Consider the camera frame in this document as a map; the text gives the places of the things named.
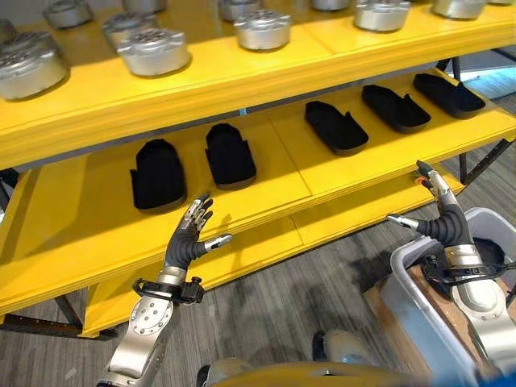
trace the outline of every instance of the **white plastic bin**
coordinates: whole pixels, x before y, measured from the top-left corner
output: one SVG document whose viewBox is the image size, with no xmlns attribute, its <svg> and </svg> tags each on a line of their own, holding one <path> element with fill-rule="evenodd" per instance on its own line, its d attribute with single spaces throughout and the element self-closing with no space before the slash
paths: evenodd
<svg viewBox="0 0 516 387">
<path fill-rule="evenodd" d="M 465 214 L 474 237 L 491 239 L 503 249 L 507 263 L 514 261 L 516 229 L 510 223 L 486 208 L 472 208 Z M 381 298 L 424 357 L 436 384 L 457 377 L 463 385 L 476 385 L 475 362 L 406 270 L 420 256 L 439 249 L 440 243 L 427 236 L 396 249 L 390 259 L 393 275 L 382 288 Z"/>
</svg>

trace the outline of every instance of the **gray carpet floor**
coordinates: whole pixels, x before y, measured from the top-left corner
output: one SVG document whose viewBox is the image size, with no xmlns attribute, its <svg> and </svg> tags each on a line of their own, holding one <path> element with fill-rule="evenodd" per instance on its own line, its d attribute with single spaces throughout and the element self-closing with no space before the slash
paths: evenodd
<svg viewBox="0 0 516 387">
<path fill-rule="evenodd" d="M 498 103 L 516 111 L 514 94 Z M 470 168 L 491 147 L 471 152 Z M 458 171 L 458 160 L 446 166 Z M 466 209 L 491 208 L 515 224 L 515 177 L 513 145 L 460 195 L 460 202 Z M 412 215 L 432 218 L 437 212 L 426 206 Z M 332 328 L 355 332 L 379 364 L 404 370 L 362 292 L 389 274 L 390 253 L 414 237 L 412 231 L 381 223 L 210 291 L 201 305 L 183 309 L 155 386 L 192 386 L 201 366 L 226 357 L 254 365 L 309 360 L 313 334 Z M 84 292 L 72 299 L 83 303 Z M 52 301 L 23 314 L 63 320 Z M 122 334 L 127 326 L 118 329 Z M 94 385 L 118 341 L 0 331 L 0 386 Z"/>
</svg>

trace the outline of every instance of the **shelf board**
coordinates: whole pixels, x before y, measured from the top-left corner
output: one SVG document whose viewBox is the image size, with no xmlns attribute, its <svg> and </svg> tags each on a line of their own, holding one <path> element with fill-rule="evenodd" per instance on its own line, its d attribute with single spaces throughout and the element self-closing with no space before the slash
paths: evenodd
<svg viewBox="0 0 516 387">
<path fill-rule="evenodd" d="M 410 88 L 412 76 L 381 84 Z M 401 176 L 415 170 L 417 159 L 436 162 L 514 138 L 516 119 L 492 105 L 462 121 L 417 95 L 432 123 L 418 134 L 399 135 L 361 105 L 358 93 L 322 97 L 341 109 L 346 101 L 369 133 L 371 143 L 353 157 L 334 156 L 314 137 L 302 119 L 302 103 L 226 120 L 249 141 L 258 169 L 257 181 L 238 191 L 218 190 L 211 179 L 204 154 L 210 125 L 166 135 L 185 168 L 188 202 L 206 191 L 214 196 L 214 217 L 202 237 L 250 230 Z M 129 169 L 143 144 L 63 160 L 22 176 L 0 225 L 0 314 L 163 260 L 186 204 L 156 215 L 134 208 Z"/>
<path fill-rule="evenodd" d="M 436 69 L 427 73 L 455 82 Z M 516 119 L 510 113 L 486 101 L 487 107 L 475 118 L 454 119 L 414 88 L 412 81 L 415 74 L 408 73 L 375 83 L 399 95 L 410 93 L 430 114 L 428 125 L 412 135 L 398 133 L 383 123 L 362 101 L 361 86 L 268 111 L 281 141 L 314 196 L 342 194 L 399 176 L 415 170 L 416 160 L 439 162 L 497 139 L 514 139 Z M 330 103 L 343 114 L 350 111 L 369 134 L 366 148 L 352 157 L 339 157 L 329 152 L 304 119 L 305 104 L 313 100 Z"/>
<path fill-rule="evenodd" d="M 145 141 L 23 176 L 2 223 L 0 314 L 162 260 L 173 228 L 204 192 L 212 193 L 215 206 L 203 238 L 267 222 L 276 208 L 310 195 L 264 114 L 227 122 L 249 142 L 256 181 L 237 191 L 217 189 L 205 154 L 210 126 L 174 132 L 164 138 L 179 154 L 189 196 L 166 214 L 144 214 L 133 206 L 129 170 Z"/>
<path fill-rule="evenodd" d="M 317 12 L 308 1 L 268 0 L 293 16 L 290 44 L 274 52 L 240 48 L 232 25 L 211 0 L 175 0 L 160 24 L 184 31 L 193 61 L 170 77 L 133 77 L 101 34 L 96 14 L 83 26 L 49 30 L 72 64 L 72 76 L 50 93 L 0 101 L 0 169 L 159 127 L 238 110 L 431 60 L 514 43 L 507 7 L 488 5 L 479 19 L 456 21 L 413 5 L 400 31 L 377 34 L 352 26 L 350 10 Z"/>
<path fill-rule="evenodd" d="M 450 173 L 439 171 L 456 193 L 463 189 Z M 220 250 L 196 261 L 189 278 L 201 277 L 205 288 L 212 289 L 379 222 L 388 213 L 431 202 L 431 194 L 416 184 L 414 177 L 409 173 L 238 234 L 228 245 L 231 250 Z M 132 283 L 138 278 L 154 280 L 161 268 L 162 263 L 154 264 L 90 286 L 82 336 L 94 337 L 102 329 L 127 321 L 139 299 Z"/>
<path fill-rule="evenodd" d="M 225 248 L 194 261 L 188 277 L 202 278 L 204 288 L 211 289 L 235 276 L 270 265 L 301 244 L 292 220 L 288 217 L 278 219 L 238 234 Z M 162 268 L 161 261 L 90 286 L 82 336 L 94 337 L 102 329 L 127 321 L 139 299 L 131 289 L 132 284 L 139 278 L 154 281 Z"/>
</svg>

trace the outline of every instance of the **black foam insert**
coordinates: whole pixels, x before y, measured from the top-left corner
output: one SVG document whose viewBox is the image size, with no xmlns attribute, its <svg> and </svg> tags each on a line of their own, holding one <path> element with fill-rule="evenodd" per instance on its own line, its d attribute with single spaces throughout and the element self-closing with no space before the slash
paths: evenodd
<svg viewBox="0 0 516 387">
<path fill-rule="evenodd" d="M 228 123 L 213 126 L 206 136 L 206 157 L 215 184 L 222 189 L 256 177 L 256 166 L 247 140 Z"/>
<path fill-rule="evenodd" d="M 414 86 L 435 105 L 458 119 L 469 119 L 485 107 L 485 102 L 459 82 L 457 86 L 442 77 L 417 74 Z"/>
<path fill-rule="evenodd" d="M 321 141 L 336 155 L 356 154 L 369 141 L 368 134 L 349 112 L 342 115 L 328 103 L 308 102 L 305 108 L 305 119 Z"/>
<path fill-rule="evenodd" d="M 430 122 L 430 115 L 409 94 L 400 97 L 391 89 L 377 85 L 364 86 L 362 99 L 395 131 L 414 133 Z"/>
<path fill-rule="evenodd" d="M 141 148 L 131 176 L 135 207 L 140 210 L 186 199 L 183 166 L 174 146 L 164 139 L 154 139 Z"/>
</svg>

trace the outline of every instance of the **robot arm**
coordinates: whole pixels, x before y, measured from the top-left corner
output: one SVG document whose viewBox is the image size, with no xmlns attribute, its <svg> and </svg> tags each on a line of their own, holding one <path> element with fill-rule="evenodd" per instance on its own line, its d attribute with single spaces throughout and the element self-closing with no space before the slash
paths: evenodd
<svg viewBox="0 0 516 387">
<path fill-rule="evenodd" d="M 229 243 L 220 235 L 198 242 L 199 234 L 213 214 L 209 195 L 193 201 L 179 222 L 165 253 L 164 268 L 156 282 L 138 280 L 134 290 L 142 296 L 131 312 L 129 327 L 97 387 L 149 387 L 163 361 L 170 334 L 179 321 L 180 305 L 201 302 L 200 278 L 185 282 L 192 260 Z"/>
<path fill-rule="evenodd" d="M 507 312 L 500 286 L 492 279 L 485 279 L 497 275 L 489 275 L 490 268 L 484 266 L 464 212 L 446 181 L 421 161 L 418 161 L 418 171 L 426 178 L 423 185 L 438 202 L 440 217 L 425 221 L 391 214 L 387 219 L 443 244 L 452 275 L 451 285 L 454 285 L 451 295 L 468 318 L 473 342 L 502 373 L 509 374 L 516 369 L 516 326 Z"/>
</svg>

